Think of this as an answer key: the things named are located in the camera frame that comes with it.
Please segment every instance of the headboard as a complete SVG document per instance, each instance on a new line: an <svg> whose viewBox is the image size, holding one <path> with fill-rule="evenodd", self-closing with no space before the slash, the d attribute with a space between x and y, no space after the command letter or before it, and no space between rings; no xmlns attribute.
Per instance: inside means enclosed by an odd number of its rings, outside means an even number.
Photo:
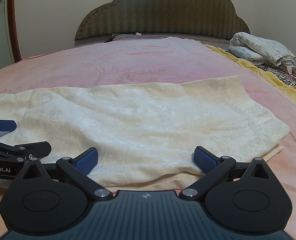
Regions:
<svg viewBox="0 0 296 240"><path fill-rule="evenodd" d="M76 40L112 33L188 33L231 39L249 33L230 0L113 0L93 9Z"/></svg>

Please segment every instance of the bed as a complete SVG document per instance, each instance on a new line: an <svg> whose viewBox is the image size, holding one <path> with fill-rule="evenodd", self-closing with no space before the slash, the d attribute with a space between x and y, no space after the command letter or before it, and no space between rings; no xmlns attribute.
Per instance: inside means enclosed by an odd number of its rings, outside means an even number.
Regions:
<svg viewBox="0 0 296 240"><path fill-rule="evenodd" d="M200 4L191 1L182 4L184 0L148 0L144 3L147 5L145 10L154 13L142 22L141 16L147 12L140 10L133 1L113 0L94 9L82 21L75 37L86 40L115 33L111 38L114 41L36 56L3 68L0 70L0 93L60 86L90 88L107 84L182 83L238 75L248 95L291 129L280 142L284 149L268 164L291 198L293 212L285 230L296 239L296 88L278 83L279 79L273 73L224 51L234 33L249 32L229 0L196 0ZM182 8L174 12L165 6L155 13L156 5L161 3L168 4L169 8L172 4L182 4ZM183 15L186 7L192 10ZM199 8L203 8L204 13L196 17L195 10L197 12ZM164 12L176 20L162 19ZM187 17L195 20L184 26L184 20L179 19ZM187 40L182 38L199 41L189 40L189 44L194 44L187 47ZM5 190L0 188L0 199ZM6 230L0 217L0 236Z"/></svg>

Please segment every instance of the metal screw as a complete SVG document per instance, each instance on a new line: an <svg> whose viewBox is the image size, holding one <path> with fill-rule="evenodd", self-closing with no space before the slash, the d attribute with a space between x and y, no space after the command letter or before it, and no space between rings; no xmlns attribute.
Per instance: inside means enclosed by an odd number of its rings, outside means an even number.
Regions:
<svg viewBox="0 0 296 240"><path fill-rule="evenodd" d="M194 188L186 188L181 193L186 197L194 197L198 194L198 191Z"/></svg>
<svg viewBox="0 0 296 240"><path fill-rule="evenodd" d="M97 197L107 197L110 194L110 191L105 188L101 188L97 189L94 194Z"/></svg>

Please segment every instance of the bed mattress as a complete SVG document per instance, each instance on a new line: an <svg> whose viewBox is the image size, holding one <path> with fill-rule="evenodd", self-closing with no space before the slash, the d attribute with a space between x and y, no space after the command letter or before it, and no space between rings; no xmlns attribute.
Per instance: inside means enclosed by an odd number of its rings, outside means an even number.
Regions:
<svg viewBox="0 0 296 240"><path fill-rule="evenodd" d="M291 132L268 161L293 204L286 232L296 239L296 103L259 74L194 40L175 37L120 40L37 56L0 70L0 93L58 86L183 83L239 75L248 95L285 122ZM0 217L0 236L6 231Z"/></svg>

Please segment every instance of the white towel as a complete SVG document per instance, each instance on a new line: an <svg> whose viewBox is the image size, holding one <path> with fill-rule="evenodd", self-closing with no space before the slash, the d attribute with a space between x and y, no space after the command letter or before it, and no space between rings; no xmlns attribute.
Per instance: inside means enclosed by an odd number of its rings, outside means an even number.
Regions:
<svg viewBox="0 0 296 240"><path fill-rule="evenodd" d="M96 147L99 161L89 177L112 191L183 189L203 175L193 162L196 146L249 162L272 157L289 133L238 76L0 94L0 119L18 125L3 143L51 144L43 163Z"/></svg>

